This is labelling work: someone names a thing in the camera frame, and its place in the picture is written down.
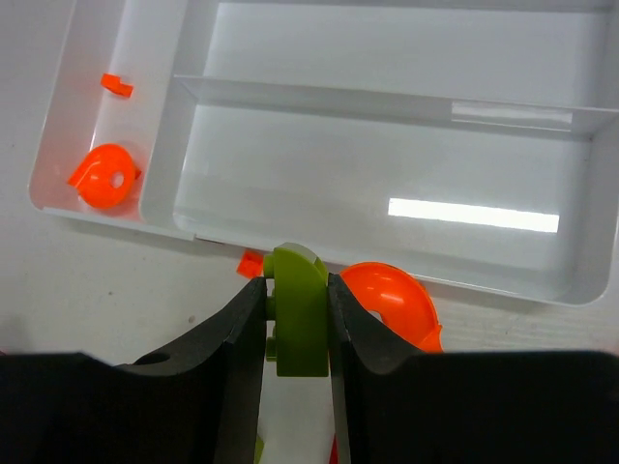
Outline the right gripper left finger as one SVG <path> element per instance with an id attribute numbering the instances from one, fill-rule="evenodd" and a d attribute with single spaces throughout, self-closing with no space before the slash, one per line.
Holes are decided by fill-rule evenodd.
<path id="1" fill-rule="evenodd" d="M 251 463 L 266 338 L 258 277 L 136 362 L 83 353 L 1 360 L 5 463 Z"/>

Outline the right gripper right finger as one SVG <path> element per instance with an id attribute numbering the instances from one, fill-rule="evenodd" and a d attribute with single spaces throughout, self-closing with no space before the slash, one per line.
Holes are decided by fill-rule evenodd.
<path id="1" fill-rule="evenodd" d="M 423 352 L 328 283 L 342 463 L 614 463 L 618 359 L 596 351 Z"/>

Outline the orange curved lego piece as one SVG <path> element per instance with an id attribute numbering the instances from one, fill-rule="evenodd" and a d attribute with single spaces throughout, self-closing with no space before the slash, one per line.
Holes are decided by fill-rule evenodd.
<path id="1" fill-rule="evenodd" d="M 442 325 L 424 285 L 388 264 L 363 262 L 339 275 L 361 306 L 392 332 L 428 353 L 442 353 Z"/>

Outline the green curved lego brick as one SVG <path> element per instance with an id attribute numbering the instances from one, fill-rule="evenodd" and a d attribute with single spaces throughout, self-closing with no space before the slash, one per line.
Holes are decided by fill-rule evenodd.
<path id="1" fill-rule="evenodd" d="M 328 376 L 326 266 L 308 248 L 285 243 L 265 256 L 263 274 L 274 283 L 266 300 L 266 319 L 274 323 L 266 360 L 279 377 Z"/>

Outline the orange dome lego piece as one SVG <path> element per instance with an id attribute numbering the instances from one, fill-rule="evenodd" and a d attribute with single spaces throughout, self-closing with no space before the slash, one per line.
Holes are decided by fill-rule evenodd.
<path id="1" fill-rule="evenodd" d="M 141 175 L 129 151 L 107 143 L 92 149 L 67 180 L 81 199 L 100 210 L 114 208 L 130 195 Z"/>

